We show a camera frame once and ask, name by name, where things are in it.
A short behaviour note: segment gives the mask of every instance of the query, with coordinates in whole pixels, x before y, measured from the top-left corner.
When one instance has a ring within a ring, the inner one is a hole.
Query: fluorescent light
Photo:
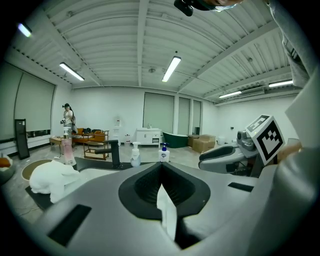
[[[290,80],[290,81],[284,81],[284,82],[271,83],[271,84],[269,84],[269,87],[287,86],[287,85],[293,85],[293,84],[294,84],[294,81]]]
[[[176,67],[178,66],[179,62],[181,61],[181,58],[178,56],[174,56],[171,64],[169,66],[169,68],[167,69],[167,71],[164,74],[164,77],[162,79],[162,82],[167,82],[170,78],[170,76],[172,75],[172,73],[175,71]]]
[[[26,25],[23,25],[22,23],[19,23],[18,29],[24,34],[27,38],[31,36],[31,29],[28,28]]]
[[[225,98],[225,97],[229,97],[229,96],[232,96],[232,95],[237,95],[237,94],[240,94],[241,91],[235,91],[235,92],[231,92],[231,93],[228,93],[228,94],[225,94],[225,95],[221,95],[219,96],[219,98]]]
[[[64,62],[60,63],[60,67],[63,68],[64,70],[68,71],[71,75],[78,78],[80,81],[85,80],[81,75],[79,75],[78,73],[73,71],[73,69],[71,67],[69,67],[66,63],[64,63]]]

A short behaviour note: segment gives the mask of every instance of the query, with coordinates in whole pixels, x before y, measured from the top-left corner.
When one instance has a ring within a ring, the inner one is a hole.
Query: green bathtub
[[[188,145],[188,136],[162,132],[166,143],[169,143],[169,148],[183,148]]]

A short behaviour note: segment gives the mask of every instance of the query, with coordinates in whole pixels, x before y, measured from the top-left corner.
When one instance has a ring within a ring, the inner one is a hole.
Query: pump bottle
[[[162,149],[159,150],[159,161],[162,162],[169,162],[169,156],[170,156],[170,151],[167,150],[166,146],[169,145],[169,143],[161,143],[163,145]]]
[[[71,127],[63,127],[64,133],[61,145],[63,148],[65,165],[74,166],[77,162],[72,151],[72,138],[69,138],[68,129],[71,129]]]
[[[141,157],[140,157],[140,152],[138,149],[138,145],[140,145],[140,142],[133,142],[133,149],[132,149],[132,154],[131,154],[131,165],[132,167],[137,167],[141,164]]]

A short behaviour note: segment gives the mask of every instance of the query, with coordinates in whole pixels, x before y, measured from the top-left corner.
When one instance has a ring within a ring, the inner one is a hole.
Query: sticker label
[[[250,133],[252,133],[255,129],[257,129],[260,125],[262,125],[270,116],[261,115],[256,119],[252,124],[250,124],[247,129]]]
[[[268,161],[284,144],[281,133],[274,120],[271,121],[256,140],[261,147],[266,161]]]

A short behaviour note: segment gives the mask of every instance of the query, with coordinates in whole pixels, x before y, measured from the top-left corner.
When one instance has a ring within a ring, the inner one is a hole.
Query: vr headset
[[[214,5],[209,5],[203,0],[175,0],[174,6],[188,17],[192,16],[194,8],[201,11],[210,11],[216,8]]]

